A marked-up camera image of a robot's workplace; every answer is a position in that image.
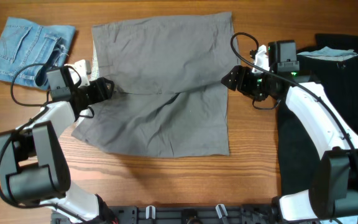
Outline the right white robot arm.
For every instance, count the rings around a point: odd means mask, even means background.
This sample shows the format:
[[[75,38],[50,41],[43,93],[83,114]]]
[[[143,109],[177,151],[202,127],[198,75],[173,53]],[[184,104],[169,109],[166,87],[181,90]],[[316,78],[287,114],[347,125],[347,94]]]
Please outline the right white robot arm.
[[[221,82],[252,101],[272,97],[300,120],[319,156],[311,186],[277,197],[270,209],[274,223],[358,218],[358,135],[328,100],[320,81],[300,69],[293,40],[258,45],[251,60],[236,65]]]

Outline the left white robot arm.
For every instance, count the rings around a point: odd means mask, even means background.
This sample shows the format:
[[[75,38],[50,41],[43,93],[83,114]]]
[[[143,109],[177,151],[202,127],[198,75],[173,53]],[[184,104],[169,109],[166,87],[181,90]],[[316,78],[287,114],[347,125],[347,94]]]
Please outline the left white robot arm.
[[[46,72],[51,98],[40,112],[16,129],[0,133],[0,198],[21,209],[47,207],[71,223],[118,223],[103,199],[71,181],[59,136],[82,111],[108,100],[114,82],[74,81],[69,65]]]

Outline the grey cotton shorts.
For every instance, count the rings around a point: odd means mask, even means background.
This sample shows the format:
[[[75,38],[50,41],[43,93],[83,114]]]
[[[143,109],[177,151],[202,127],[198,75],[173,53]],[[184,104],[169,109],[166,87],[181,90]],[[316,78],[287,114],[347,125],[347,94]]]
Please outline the grey cotton shorts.
[[[92,29],[99,76],[110,100],[72,135],[108,153],[145,157],[228,155],[227,88],[239,61],[232,14],[164,16]]]

